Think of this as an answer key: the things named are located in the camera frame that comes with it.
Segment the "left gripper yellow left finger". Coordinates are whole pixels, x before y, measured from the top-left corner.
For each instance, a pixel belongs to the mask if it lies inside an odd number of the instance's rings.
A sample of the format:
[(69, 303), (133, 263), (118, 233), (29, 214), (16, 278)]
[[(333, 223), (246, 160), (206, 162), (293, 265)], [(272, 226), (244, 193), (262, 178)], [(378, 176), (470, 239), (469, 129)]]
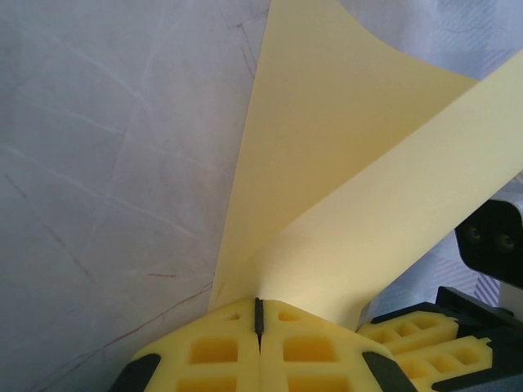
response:
[(258, 391), (260, 304), (235, 302), (148, 344), (118, 375), (118, 390)]

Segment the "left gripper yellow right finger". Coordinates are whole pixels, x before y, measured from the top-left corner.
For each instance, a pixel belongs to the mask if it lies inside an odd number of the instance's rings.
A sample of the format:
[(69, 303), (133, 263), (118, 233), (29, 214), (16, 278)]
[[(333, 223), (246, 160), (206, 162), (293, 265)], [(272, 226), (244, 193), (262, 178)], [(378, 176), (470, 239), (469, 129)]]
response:
[(414, 391), (385, 346), (282, 301), (262, 302), (261, 391)]

